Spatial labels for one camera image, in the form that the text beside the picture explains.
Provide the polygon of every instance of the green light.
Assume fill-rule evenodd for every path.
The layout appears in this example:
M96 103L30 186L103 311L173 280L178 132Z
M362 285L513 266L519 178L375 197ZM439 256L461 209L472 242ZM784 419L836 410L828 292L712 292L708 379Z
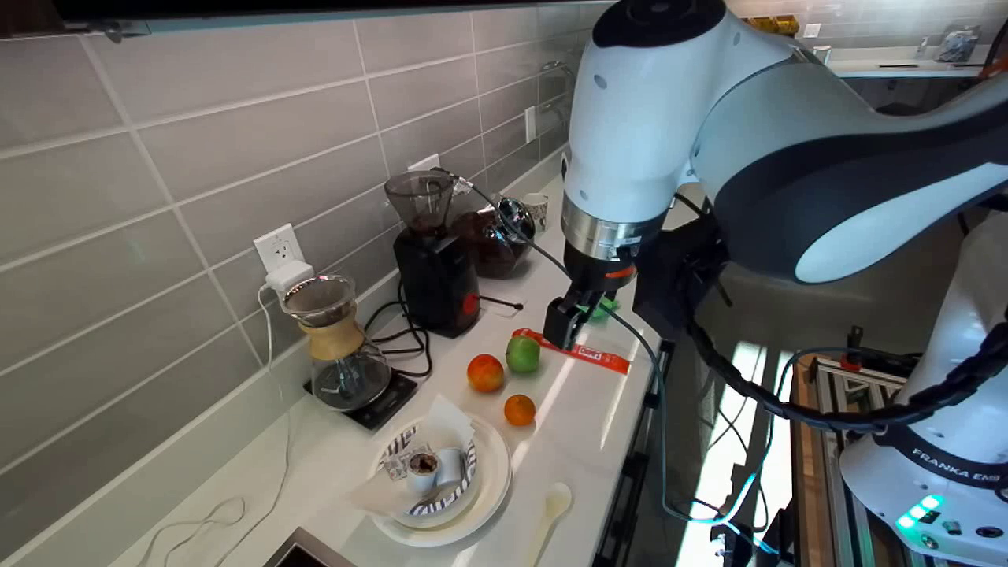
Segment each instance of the green light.
M925 498L920 501L920 506L923 506L923 510L939 510L941 501L939 501L935 494L925 494Z

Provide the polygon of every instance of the coffee maker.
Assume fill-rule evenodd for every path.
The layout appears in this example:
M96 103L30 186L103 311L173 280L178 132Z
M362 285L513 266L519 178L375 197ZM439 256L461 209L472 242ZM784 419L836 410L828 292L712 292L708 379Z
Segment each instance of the coffee maker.
M383 357L356 326L356 289L351 276L314 274L301 285L284 311L309 338L312 391L323 403L367 430L383 430L417 391Z
M393 242L408 319L446 338L468 333L480 319L472 250L448 230L453 184L448 169L409 169L386 184L408 225Z

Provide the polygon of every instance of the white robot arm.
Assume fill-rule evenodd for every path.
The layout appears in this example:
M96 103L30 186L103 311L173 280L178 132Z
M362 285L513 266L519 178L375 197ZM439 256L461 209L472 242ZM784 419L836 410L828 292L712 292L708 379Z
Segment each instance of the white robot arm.
M641 266L636 311L663 338L691 328L706 288L680 289L692 288L670 269L687 266L685 242L704 250L691 261L704 258L706 285L726 258L805 285L858 274L1002 191L1004 149L1008 79L933 113L885 117L798 43L739 23L721 0L623 0L598 19L578 76L563 200L575 285L549 310L546 333L570 346L584 307L630 280L630 266ZM663 221L685 181L704 184L717 216L667 235ZM1008 218L993 216L964 245L902 396L908 407L983 342L1004 357L1004 266ZM1008 563L1008 435L995 431L1008 423L1008 372L995 359L979 374L973 396L962 391L955 407L918 412L913 424L891 419L889 435L849 452L844 479L910 547Z

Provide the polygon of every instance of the white plate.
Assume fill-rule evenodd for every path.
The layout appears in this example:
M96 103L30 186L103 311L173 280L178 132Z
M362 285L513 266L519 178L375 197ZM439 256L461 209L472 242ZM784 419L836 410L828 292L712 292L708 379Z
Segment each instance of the white plate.
M409 547L441 547L472 537L500 510L512 491L512 459L507 459L505 439L486 419L480 416L469 416L469 419L476 431L476 454L480 454L480 476L482 476L480 498L472 501L472 506L453 524L439 529L409 529L393 519L373 518L386 537Z

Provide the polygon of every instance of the tile backsplash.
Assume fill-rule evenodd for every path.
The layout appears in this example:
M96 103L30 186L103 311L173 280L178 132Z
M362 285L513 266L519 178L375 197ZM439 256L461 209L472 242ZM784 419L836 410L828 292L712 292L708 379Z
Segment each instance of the tile backsplash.
M598 13L0 42L0 557L266 363L253 235L290 221L367 289L390 174L441 150L498 191L560 149Z
M798 17L818 23L816 43L889 48L941 37L948 25L979 25L979 42L993 42L1008 19L1008 0L726 0L732 13Z

